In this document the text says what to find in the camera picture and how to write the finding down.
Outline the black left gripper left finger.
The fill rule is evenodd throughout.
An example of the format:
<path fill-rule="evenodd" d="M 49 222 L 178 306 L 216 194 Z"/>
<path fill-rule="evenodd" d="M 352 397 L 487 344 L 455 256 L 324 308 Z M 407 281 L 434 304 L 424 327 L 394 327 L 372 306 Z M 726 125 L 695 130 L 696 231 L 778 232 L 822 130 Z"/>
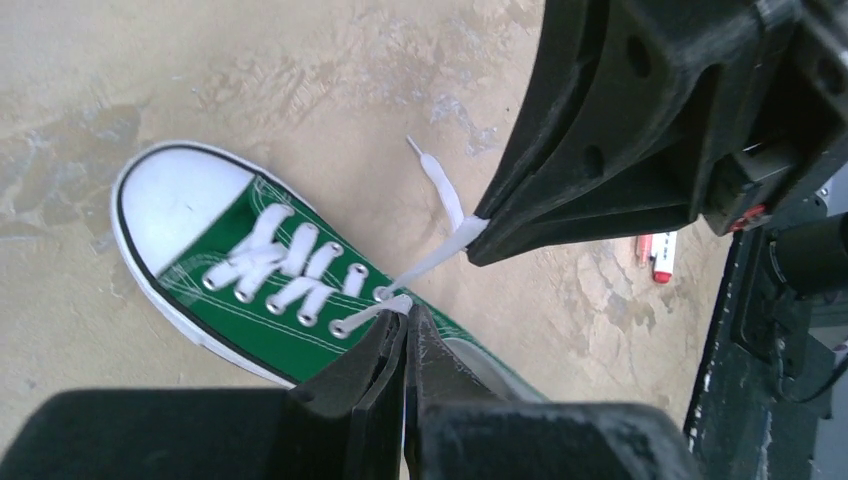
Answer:
<path fill-rule="evenodd" d="M 407 321 L 384 312 L 292 389 L 57 394 L 1 461 L 5 479 L 395 479 Z"/>

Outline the green canvas sneaker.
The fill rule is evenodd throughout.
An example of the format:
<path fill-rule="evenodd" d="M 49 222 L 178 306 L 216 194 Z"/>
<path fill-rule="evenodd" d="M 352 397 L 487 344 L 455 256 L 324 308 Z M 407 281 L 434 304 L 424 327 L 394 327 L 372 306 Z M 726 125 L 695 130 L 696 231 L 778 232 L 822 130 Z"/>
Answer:
<path fill-rule="evenodd" d="M 144 295 L 193 343 L 295 387 L 339 359 L 383 312 L 420 303 L 412 281 L 487 226 L 465 215 L 440 163 L 421 154 L 453 230 L 391 278 L 268 170 L 189 141 L 132 158 L 112 190 L 119 251 Z"/>

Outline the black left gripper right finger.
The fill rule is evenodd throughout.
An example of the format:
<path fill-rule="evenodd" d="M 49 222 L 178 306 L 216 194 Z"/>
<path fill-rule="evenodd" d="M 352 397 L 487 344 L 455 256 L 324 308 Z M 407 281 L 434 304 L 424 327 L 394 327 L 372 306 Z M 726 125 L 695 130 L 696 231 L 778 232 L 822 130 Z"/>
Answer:
<path fill-rule="evenodd" d="M 507 400 L 408 316 L 405 459 L 413 479 L 698 479 L 683 434 L 638 403 Z"/>

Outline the orange marker pen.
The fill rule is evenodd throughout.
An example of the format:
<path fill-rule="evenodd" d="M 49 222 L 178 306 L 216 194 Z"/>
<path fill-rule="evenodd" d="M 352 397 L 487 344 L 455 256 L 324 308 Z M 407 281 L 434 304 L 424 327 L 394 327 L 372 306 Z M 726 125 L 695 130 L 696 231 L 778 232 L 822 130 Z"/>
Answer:
<path fill-rule="evenodd" d="M 637 264 L 640 267 L 645 267 L 652 258 L 652 242 L 652 234 L 639 235 L 636 237 L 635 255 Z"/>

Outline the white shoelace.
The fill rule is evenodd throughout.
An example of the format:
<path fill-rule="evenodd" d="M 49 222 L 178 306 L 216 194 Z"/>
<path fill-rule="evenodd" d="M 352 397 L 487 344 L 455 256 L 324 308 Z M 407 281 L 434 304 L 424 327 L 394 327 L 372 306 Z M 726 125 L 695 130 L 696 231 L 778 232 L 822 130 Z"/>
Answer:
<path fill-rule="evenodd" d="M 409 166 L 446 222 L 438 241 L 393 264 L 347 240 L 296 191 L 267 172 L 247 182 L 202 236 L 161 276 L 202 322 L 242 346 L 301 342 L 351 347 L 381 311 L 405 313 L 415 286 L 460 254 L 483 228 L 461 206 L 439 158 L 415 138 Z"/>

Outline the red white marker pen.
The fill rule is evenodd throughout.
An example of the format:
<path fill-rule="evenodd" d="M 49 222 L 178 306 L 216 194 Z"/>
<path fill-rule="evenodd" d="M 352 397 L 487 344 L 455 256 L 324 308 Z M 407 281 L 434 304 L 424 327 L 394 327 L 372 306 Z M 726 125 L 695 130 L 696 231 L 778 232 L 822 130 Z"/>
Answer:
<path fill-rule="evenodd" d="M 658 284 L 668 284 L 672 279 L 676 245 L 676 231 L 652 235 L 650 258 L 653 260 L 653 280 Z"/>

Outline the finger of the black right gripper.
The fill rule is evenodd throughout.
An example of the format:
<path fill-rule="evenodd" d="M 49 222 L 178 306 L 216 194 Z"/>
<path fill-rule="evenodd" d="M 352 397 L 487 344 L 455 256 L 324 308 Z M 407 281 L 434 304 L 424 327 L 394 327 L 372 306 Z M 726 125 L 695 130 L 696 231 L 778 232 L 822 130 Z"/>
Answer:
<path fill-rule="evenodd" d="M 606 0 L 547 1 L 531 78 L 475 215 L 492 219 L 564 138 L 594 81 L 607 35 Z"/>
<path fill-rule="evenodd" d="M 485 266 L 541 248 L 673 230 L 688 216 L 696 149 L 688 97 L 694 1 L 608 1 L 594 81 L 564 138 L 468 250 Z"/>

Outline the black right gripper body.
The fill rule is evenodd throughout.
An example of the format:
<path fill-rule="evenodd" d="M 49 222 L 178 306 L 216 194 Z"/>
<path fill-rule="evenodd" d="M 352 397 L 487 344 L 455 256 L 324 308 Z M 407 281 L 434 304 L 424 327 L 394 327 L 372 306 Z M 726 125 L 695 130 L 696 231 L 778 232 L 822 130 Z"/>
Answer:
<path fill-rule="evenodd" d="M 694 1 L 690 219 L 766 223 L 847 160 L 847 5 Z"/>

